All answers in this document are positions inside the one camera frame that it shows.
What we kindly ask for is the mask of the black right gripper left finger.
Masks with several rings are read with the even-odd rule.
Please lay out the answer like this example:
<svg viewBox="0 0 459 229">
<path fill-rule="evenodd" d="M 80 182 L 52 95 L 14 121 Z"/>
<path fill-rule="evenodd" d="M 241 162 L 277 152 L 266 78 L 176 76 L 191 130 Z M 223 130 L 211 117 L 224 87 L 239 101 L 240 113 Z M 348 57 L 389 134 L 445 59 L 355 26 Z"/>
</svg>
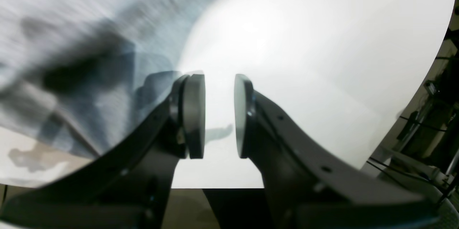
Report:
<svg viewBox="0 0 459 229">
<path fill-rule="evenodd" d="M 25 229 L 159 229 L 175 168 L 201 159 L 205 76 L 183 75 L 119 145 L 54 183 L 17 195 L 1 223 Z"/>
</svg>

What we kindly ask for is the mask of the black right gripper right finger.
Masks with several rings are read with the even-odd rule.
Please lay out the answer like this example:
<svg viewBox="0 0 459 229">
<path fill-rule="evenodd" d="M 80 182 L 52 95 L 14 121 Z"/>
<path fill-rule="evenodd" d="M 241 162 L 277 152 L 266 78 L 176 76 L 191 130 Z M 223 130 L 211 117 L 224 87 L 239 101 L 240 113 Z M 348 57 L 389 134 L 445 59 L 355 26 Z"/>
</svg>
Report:
<svg viewBox="0 0 459 229">
<path fill-rule="evenodd" d="M 278 229 L 424 229 L 438 221 L 424 196 L 322 148 L 245 75 L 235 76 L 234 106 L 238 154 L 261 173 Z"/>
</svg>

